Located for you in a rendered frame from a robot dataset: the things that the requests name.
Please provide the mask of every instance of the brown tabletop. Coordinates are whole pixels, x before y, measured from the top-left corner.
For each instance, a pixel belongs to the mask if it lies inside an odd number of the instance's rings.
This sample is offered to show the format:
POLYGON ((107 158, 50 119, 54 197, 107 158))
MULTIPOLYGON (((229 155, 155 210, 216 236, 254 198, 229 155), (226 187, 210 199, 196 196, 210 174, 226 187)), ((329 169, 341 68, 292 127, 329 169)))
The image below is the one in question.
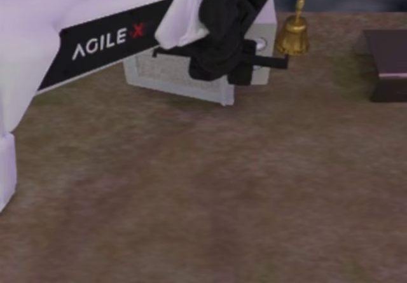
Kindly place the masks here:
POLYGON ((381 78, 407 78, 407 30, 365 30, 381 78))

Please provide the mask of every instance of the agile x logo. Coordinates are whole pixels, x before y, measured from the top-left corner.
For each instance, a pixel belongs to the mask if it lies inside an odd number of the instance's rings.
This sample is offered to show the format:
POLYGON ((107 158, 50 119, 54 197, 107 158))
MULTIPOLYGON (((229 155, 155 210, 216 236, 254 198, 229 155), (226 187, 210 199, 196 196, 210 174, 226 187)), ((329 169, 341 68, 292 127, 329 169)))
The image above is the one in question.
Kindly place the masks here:
POLYGON ((91 38, 85 44, 78 43, 75 52, 72 56, 72 61, 79 57, 95 54, 104 51, 105 49, 113 48, 114 46, 126 43, 129 38, 135 39, 143 37, 144 23, 133 24, 131 28, 122 27, 116 32, 108 32, 100 35, 98 38, 91 38))

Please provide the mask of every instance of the black robotic arm section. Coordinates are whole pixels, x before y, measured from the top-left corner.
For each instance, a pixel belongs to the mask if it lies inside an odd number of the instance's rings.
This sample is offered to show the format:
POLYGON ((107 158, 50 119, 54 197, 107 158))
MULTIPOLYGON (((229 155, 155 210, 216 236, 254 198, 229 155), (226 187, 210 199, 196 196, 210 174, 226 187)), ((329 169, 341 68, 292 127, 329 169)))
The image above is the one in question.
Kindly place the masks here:
POLYGON ((157 54, 190 57, 189 74, 193 79, 213 81, 224 75, 232 85, 250 85, 254 66, 287 69, 289 57, 256 55, 256 42, 244 36, 267 0, 203 0, 200 21, 209 34, 192 44, 157 54))

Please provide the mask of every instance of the golden bell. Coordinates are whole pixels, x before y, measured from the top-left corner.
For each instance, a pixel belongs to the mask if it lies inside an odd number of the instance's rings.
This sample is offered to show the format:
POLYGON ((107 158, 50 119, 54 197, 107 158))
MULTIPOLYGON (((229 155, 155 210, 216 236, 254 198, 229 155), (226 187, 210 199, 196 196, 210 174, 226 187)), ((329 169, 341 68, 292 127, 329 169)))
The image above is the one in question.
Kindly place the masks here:
POLYGON ((286 19, 277 34, 275 47, 282 54, 297 56, 310 49, 307 20, 301 16, 305 0, 297 0, 295 15, 286 19))

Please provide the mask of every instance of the dark brown box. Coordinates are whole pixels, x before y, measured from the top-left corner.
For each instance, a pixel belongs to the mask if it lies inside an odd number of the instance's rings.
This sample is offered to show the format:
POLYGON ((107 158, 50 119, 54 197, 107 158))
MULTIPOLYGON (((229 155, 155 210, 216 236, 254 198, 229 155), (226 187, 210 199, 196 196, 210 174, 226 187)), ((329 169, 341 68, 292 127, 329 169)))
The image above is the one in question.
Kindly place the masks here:
POLYGON ((370 100, 407 102, 407 30, 364 31, 378 72, 370 100))

